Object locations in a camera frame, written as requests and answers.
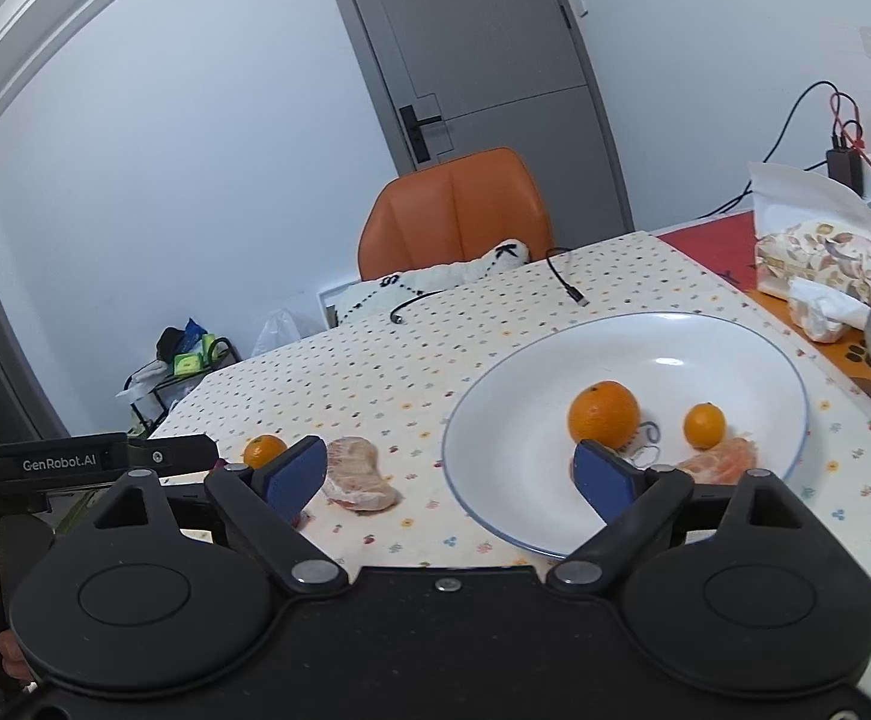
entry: plate blue rim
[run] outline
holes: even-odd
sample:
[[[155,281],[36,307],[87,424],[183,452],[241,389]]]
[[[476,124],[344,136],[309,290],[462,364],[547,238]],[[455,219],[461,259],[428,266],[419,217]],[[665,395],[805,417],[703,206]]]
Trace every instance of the plate blue rim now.
[[[486,370],[480,376],[480,378],[477,379],[477,381],[472,382],[472,386],[470,386],[470,388],[465,391],[465,394],[463,394],[462,397],[458,399],[458,403],[456,403],[456,406],[451,410],[451,414],[448,415],[448,423],[445,426],[445,432],[443,432],[442,434],[442,447],[440,450],[440,456],[442,458],[442,471],[445,474],[445,481],[448,484],[448,489],[451,490],[451,494],[456,497],[456,501],[458,501],[459,506],[461,506],[462,509],[465,509],[465,512],[469,517],[472,517],[475,522],[480,524],[493,536],[498,536],[503,541],[506,541],[513,546],[520,547],[520,549],[528,550],[528,552],[534,552],[535,554],[542,555],[543,557],[554,557],[554,559],[557,560],[562,560],[563,557],[568,557],[567,555],[562,555],[559,552],[550,552],[547,549],[542,549],[541,547],[525,543],[525,541],[519,541],[518,538],[514,538],[514,536],[509,536],[508,533],[501,531],[499,528],[496,528],[491,522],[478,514],[475,509],[469,506],[469,504],[466,503],[465,499],[458,493],[456,485],[453,484],[453,481],[451,480],[451,474],[448,472],[448,458],[445,454],[446,437],[448,437],[448,431],[451,429],[451,420],[456,417],[456,412],[461,408],[462,404],[465,402],[465,399],[469,396],[470,392],[472,392],[472,390],[475,389],[475,387],[478,386],[478,384],[480,384],[480,382],[489,373],[495,370],[506,360],[511,360],[513,357],[515,357],[515,355],[525,351],[525,349],[532,348],[533,346],[535,346],[536,343],[542,343],[542,341],[547,341],[548,338],[553,338],[554,336],[561,333],[571,333],[571,331],[576,330],[579,327],[586,327],[586,325],[594,324],[595,322],[611,322],[613,319],[624,319],[625,317],[637,316],[637,314],[638,316],[643,316],[643,314],[651,314],[654,317],[696,317],[697,319],[714,319],[715,322],[725,322],[726,324],[732,324],[736,327],[746,330],[754,336],[758,336],[782,356],[782,359],[789,364],[789,367],[792,369],[792,373],[795,374],[795,379],[798,381],[799,386],[802,389],[802,404],[805,407],[805,415],[803,419],[802,429],[802,442],[799,443],[798,449],[795,450],[795,456],[792,458],[792,461],[789,462],[789,469],[782,477],[783,481],[787,480],[789,478],[789,475],[792,474],[792,469],[794,469],[795,464],[797,463],[799,457],[802,455],[802,452],[805,449],[805,442],[806,440],[808,440],[809,437],[809,392],[807,391],[807,389],[805,389],[805,382],[802,381],[802,376],[795,367],[794,362],[792,362],[792,360],[789,360],[789,355],[782,351],[777,343],[775,343],[774,341],[770,341],[768,338],[765,338],[765,336],[763,336],[761,333],[756,332],[751,327],[746,327],[744,324],[739,324],[739,322],[731,322],[730,319],[722,319],[722,317],[712,317],[709,316],[709,314],[692,314],[688,311],[640,311],[633,314],[618,314],[616,317],[600,317],[599,319],[591,319],[590,322],[579,322],[572,327],[567,327],[565,330],[560,330],[558,333],[553,333],[550,336],[544,336],[544,338],[538,338],[536,341],[528,343],[527,346],[523,346],[513,354],[510,354],[508,357],[499,360],[499,362],[496,362],[495,365],[492,365],[489,370]]]

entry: metal pin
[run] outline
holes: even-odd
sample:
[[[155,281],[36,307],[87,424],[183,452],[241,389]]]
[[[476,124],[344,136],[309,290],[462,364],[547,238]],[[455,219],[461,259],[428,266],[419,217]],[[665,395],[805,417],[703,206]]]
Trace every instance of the metal pin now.
[[[435,589],[442,592],[458,592],[462,589],[462,580],[455,577],[442,577],[435,580]]]
[[[592,584],[601,578],[601,567],[587,560],[571,560],[555,567],[555,579],[562,584]]]
[[[292,576],[302,584],[326,584],[338,576],[339,568],[328,560],[303,560],[292,567]]]

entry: floral tissue package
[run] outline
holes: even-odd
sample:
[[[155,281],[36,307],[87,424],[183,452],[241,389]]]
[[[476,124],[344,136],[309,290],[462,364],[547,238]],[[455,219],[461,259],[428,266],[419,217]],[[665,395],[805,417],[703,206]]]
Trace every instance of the floral tissue package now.
[[[864,321],[867,311],[853,311],[852,304],[871,307],[869,206],[848,187],[822,175],[781,165],[749,167],[759,290],[789,300],[792,318],[813,341],[837,341],[849,320],[831,316],[836,313],[831,308],[821,310],[829,316],[812,317],[803,295],[820,295],[821,304],[839,305]],[[818,286],[805,290],[805,282]],[[839,295],[825,300],[826,292]]]

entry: finger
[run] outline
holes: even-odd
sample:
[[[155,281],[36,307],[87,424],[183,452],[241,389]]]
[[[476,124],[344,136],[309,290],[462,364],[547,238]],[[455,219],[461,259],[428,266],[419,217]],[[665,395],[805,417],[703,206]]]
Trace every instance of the finger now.
[[[3,658],[2,668],[13,680],[20,680],[24,683],[32,681],[32,672],[28,670],[25,661],[9,661],[9,659]]]
[[[25,661],[25,656],[21,654],[19,640],[11,631],[0,632],[0,653],[8,661]]]

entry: chair backrest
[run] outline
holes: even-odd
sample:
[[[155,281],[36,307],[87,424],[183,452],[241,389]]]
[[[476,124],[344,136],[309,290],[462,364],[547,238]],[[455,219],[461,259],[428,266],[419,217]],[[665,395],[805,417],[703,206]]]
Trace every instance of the chair backrest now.
[[[385,187],[362,230],[358,270],[367,281],[474,260],[508,238],[538,260],[552,247],[552,226],[518,154],[493,148]]]

